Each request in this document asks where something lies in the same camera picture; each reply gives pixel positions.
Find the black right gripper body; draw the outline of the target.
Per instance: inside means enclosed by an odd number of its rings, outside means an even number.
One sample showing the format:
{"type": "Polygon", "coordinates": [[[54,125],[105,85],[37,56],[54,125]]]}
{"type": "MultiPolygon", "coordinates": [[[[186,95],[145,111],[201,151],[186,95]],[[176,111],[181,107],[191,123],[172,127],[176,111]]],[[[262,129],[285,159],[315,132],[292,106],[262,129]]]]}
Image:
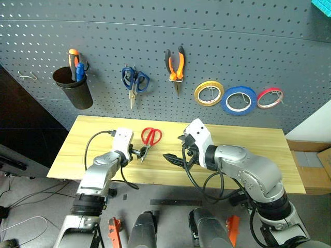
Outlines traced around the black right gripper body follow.
{"type": "Polygon", "coordinates": [[[193,137],[191,136],[191,145],[183,145],[182,144],[182,153],[183,159],[189,162],[190,169],[194,164],[201,166],[202,168],[206,168],[204,158],[204,142],[205,139],[202,137],[193,137]]]}

